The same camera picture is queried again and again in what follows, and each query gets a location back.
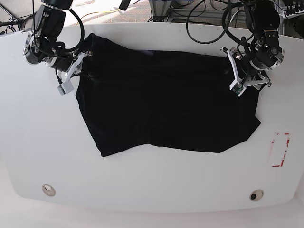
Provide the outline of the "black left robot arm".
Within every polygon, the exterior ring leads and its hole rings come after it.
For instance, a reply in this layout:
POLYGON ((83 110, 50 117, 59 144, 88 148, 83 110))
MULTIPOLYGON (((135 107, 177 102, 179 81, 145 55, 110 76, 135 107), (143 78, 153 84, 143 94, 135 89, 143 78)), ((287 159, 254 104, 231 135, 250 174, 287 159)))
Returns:
POLYGON ((285 55, 279 45, 279 25, 279 14, 269 0, 245 0, 233 3, 225 10, 222 27, 237 47, 222 47, 221 50, 227 54, 234 74, 229 88, 238 96, 250 86, 257 90, 264 85, 271 86, 266 72, 280 66, 285 55), (244 8, 246 26, 252 33, 248 38, 237 38, 228 31, 226 16, 236 7, 244 8))

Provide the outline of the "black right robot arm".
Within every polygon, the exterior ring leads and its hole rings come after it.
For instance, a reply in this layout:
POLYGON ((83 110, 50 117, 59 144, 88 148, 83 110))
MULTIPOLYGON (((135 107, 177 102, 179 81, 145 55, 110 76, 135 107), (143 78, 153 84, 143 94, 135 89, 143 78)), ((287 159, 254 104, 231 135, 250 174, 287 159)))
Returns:
MULTIPOLYGON (((80 46, 85 40, 84 25, 79 16, 70 8, 72 1, 70 0, 45 0, 39 10, 33 14, 33 25, 30 34, 27 37, 23 56, 29 64, 36 65, 44 62, 47 67, 55 69, 55 72, 64 72, 63 78, 58 78, 58 90, 61 95, 65 95, 73 91, 74 87, 70 81, 75 74, 81 73, 83 59, 90 56, 90 51, 81 52, 80 46), (66 17, 66 11, 70 11, 80 24, 80 41, 73 48, 66 48, 63 42, 58 42, 57 37, 60 35, 66 17)), ((228 35, 233 41, 247 46, 245 39, 238 39, 232 35, 228 26, 232 19, 232 9, 243 6, 246 13, 247 28, 252 35, 261 40, 266 35, 266 31, 270 30, 274 25, 270 22, 274 16, 271 12, 275 12, 272 2, 268 0, 239 1, 232 3, 228 1, 222 15, 222 33, 214 40, 199 41, 191 38, 196 43, 209 45, 220 40, 224 35, 228 35)))

